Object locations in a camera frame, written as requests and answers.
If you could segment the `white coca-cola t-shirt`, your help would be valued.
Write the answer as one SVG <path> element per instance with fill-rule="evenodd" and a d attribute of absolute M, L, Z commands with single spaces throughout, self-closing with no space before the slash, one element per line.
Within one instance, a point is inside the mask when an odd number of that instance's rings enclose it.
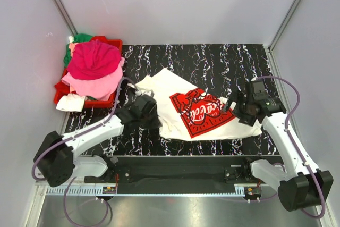
<path fill-rule="evenodd" d="M 159 135 L 184 141 L 225 140 L 255 137 L 261 124 L 248 126 L 231 111 L 223 111 L 226 98 L 217 98 L 164 68 L 136 84 L 142 92 L 153 93 L 161 122 Z"/>

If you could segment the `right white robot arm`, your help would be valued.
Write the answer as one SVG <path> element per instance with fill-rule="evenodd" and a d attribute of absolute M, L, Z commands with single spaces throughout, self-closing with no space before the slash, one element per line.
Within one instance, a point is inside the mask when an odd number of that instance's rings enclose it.
<path fill-rule="evenodd" d="M 311 159 L 292 129 L 292 114 L 278 97 L 269 96 L 264 80 L 260 77 L 247 82 L 244 92 L 231 92 L 223 110 L 233 107 L 233 115 L 242 124 L 253 126 L 259 122 L 273 139 L 285 168 L 279 169 L 268 160 L 254 156 L 243 161 L 239 174 L 246 182 L 260 180 L 273 188 L 287 211 L 320 206 L 317 217 L 322 218 L 333 176 Z"/>

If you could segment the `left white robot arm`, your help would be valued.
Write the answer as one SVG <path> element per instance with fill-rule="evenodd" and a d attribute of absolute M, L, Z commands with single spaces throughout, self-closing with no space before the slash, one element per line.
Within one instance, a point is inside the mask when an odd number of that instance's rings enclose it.
<path fill-rule="evenodd" d="M 125 130 L 159 127 L 156 100 L 144 94 L 88 127 L 65 134 L 50 132 L 33 159 L 33 169 L 40 171 L 40 179 L 50 187 L 80 177 L 110 182 L 115 178 L 115 163 L 105 155 L 82 156 L 82 153 Z"/>

